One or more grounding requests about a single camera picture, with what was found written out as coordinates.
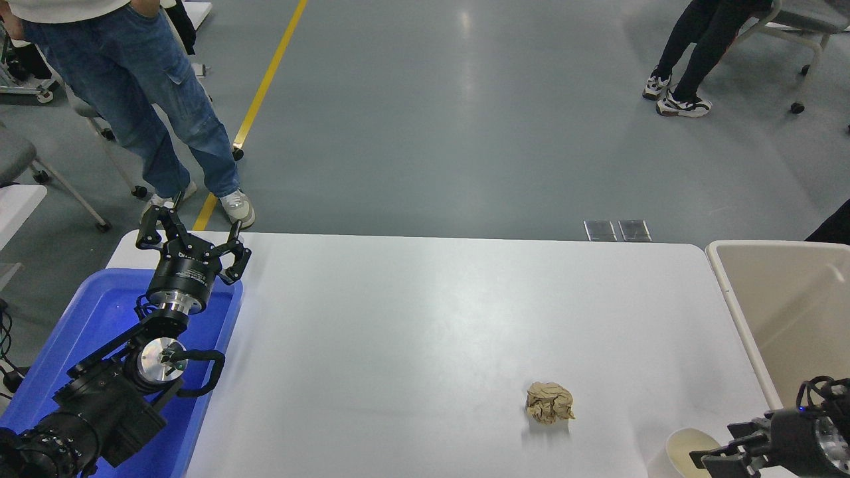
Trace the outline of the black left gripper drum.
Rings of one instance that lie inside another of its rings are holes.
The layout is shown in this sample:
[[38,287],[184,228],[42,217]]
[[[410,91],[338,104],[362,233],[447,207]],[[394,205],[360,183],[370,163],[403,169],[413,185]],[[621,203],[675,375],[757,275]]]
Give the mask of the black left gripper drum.
[[221,272],[214,246],[203,239],[172,239],[160,250],[160,258],[147,288],[150,302],[166,302],[167,293],[188,295],[195,303],[207,303],[216,275]]

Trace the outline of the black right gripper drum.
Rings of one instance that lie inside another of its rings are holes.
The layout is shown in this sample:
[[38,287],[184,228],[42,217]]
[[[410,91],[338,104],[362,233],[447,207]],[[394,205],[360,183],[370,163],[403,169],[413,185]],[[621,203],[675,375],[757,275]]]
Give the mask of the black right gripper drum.
[[765,466],[784,468],[799,477],[820,477],[825,472],[825,460],[815,429],[822,417],[823,411],[817,408],[767,412],[769,450]]

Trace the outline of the person's right hand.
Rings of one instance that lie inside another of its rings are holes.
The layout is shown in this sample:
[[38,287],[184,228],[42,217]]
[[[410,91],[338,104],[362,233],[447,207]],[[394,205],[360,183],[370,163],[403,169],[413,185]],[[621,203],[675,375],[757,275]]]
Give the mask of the person's right hand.
[[15,40],[25,40],[25,32],[21,19],[16,16],[7,1],[0,1],[1,19],[6,33]]

